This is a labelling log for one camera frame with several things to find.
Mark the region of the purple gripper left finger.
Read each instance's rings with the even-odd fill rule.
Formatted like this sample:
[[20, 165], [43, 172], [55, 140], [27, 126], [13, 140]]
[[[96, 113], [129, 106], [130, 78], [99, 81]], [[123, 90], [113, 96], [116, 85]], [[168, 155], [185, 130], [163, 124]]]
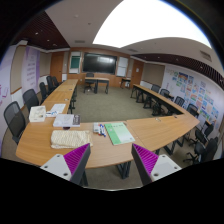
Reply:
[[87, 143], [65, 155], [55, 154], [41, 169], [79, 185], [90, 153], [90, 144]]

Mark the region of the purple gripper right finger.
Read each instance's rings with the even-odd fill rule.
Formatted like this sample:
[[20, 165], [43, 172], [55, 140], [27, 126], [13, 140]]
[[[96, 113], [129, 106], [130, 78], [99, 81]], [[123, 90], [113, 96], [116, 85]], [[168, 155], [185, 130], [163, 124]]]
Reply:
[[181, 170], [181, 167], [167, 155], [156, 155], [137, 144], [132, 144], [131, 153], [143, 185], [150, 184]]

